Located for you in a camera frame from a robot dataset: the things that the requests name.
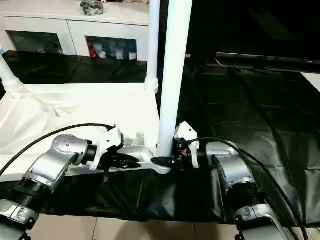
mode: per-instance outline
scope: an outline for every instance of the floor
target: floor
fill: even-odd
[[[294,229],[301,238],[300,230]],[[315,228],[309,239],[320,238]],[[135,222],[114,218],[41,215],[28,233],[32,240],[234,240],[234,225],[173,221]]]

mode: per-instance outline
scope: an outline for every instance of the white pvc pipe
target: white pvc pipe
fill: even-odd
[[[172,152],[193,0],[170,0],[157,155]]]
[[[25,88],[23,83],[11,71],[2,54],[0,54],[0,78],[7,92],[24,92]]]
[[[158,66],[158,43],[159,43],[159,19],[160,0],[150,0],[149,13],[149,44],[148,63],[144,85],[146,89],[158,92],[159,83],[157,77]]]

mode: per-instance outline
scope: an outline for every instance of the black plastic sheet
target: black plastic sheet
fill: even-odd
[[[19,62],[25,70],[20,58],[10,57],[14,71],[19,72]],[[76,83],[78,71],[89,72],[83,68],[90,68],[91,59],[60,57],[17,75],[25,83]],[[76,66],[69,69],[72,62]],[[63,68],[61,77],[49,74],[55,73],[55,64],[57,70]],[[110,80],[129,82],[133,76],[142,82],[145,77],[142,63],[120,64],[116,69],[114,62],[101,65],[106,73],[110,70]],[[105,81],[106,73],[94,71],[97,66],[92,68],[94,78],[89,75],[80,82]],[[42,69],[52,70],[38,72]],[[320,227],[319,100],[320,93],[300,73],[204,69],[192,74],[186,70],[177,124],[187,121],[200,137],[232,141],[251,153],[271,172],[306,226]],[[250,167],[282,224],[296,226],[268,176],[254,162]],[[1,183],[0,198],[8,195],[14,184]],[[160,175],[153,170],[136,170],[111,173],[108,183],[103,183],[101,174],[66,177],[43,213],[229,224],[233,221],[224,210],[227,205],[216,171],[186,169]]]

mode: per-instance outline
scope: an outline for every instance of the white cabinet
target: white cabinet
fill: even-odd
[[[17,38],[22,32],[56,34],[63,54],[76,54],[66,20],[0,16],[0,43],[4,51],[17,50],[10,31],[18,34]]]
[[[67,22],[79,56],[90,56],[86,37],[100,37],[115,41],[135,40],[137,60],[148,60],[148,26],[71,20]]]

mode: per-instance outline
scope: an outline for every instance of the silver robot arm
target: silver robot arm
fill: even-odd
[[[265,201],[245,162],[232,147],[210,142],[206,145],[209,164],[218,168],[223,189],[234,212],[238,240],[292,240],[277,214]]]
[[[117,128],[106,133],[108,148],[123,146],[123,135]],[[29,240],[26,230],[33,228],[39,211],[57,189],[69,167],[93,162],[101,156],[101,144],[79,139],[70,134],[57,136],[51,148],[41,155],[22,180],[12,189],[7,199],[0,200],[0,240]]]
[[[171,168],[218,169],[222,189],[230,203],[239,235],[236,240],[292,240],[287,228],[281,226],[277,214],[265,201],[256,180],[244,160],[235,150],[221,142],[210,142],[205,147],[193,141],[198,135],[183,122],[175,131],[174,157],[156,157],[156,164]]]

